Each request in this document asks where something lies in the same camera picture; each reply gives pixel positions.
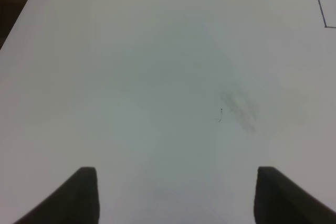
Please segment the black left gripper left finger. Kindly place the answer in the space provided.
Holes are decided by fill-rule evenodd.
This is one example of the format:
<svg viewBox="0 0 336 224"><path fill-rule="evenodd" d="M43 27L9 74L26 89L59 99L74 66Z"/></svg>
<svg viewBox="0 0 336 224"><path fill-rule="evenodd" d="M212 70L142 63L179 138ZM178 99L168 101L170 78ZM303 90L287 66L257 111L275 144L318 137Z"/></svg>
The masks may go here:
<svg viewBox="0 0 336 224"><path fill-rule="evenodd" d="M98 223L100 202L97 171L82 167L16 223Z"/></svg>

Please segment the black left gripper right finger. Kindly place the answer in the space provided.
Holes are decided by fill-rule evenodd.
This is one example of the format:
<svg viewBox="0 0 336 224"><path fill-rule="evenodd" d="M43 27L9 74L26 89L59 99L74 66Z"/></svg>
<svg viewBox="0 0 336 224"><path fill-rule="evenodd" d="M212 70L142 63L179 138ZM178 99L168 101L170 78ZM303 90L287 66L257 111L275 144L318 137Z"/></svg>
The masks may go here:
<svg viewBox="0 0 336 224"><path fill-rule="evenodd" d="M335 211L274 167L259 167L254 199L257 224L335 223Z"/></svg>

